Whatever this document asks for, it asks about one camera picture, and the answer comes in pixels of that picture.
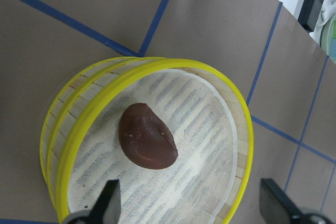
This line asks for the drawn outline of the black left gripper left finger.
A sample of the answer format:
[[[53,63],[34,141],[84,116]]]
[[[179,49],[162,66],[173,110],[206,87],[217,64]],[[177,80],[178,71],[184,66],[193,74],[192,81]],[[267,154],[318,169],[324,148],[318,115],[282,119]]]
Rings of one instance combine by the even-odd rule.
[[[86,223],[118,223],[121,215],[121,189],[119,180],[106,182]]]

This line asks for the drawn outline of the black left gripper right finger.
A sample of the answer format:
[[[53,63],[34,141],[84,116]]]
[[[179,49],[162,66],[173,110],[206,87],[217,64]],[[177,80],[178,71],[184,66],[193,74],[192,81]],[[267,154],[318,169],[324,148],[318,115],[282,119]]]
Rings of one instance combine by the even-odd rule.
[[[260,180],[259,210],[265,223],[312,223],[270,178]]]

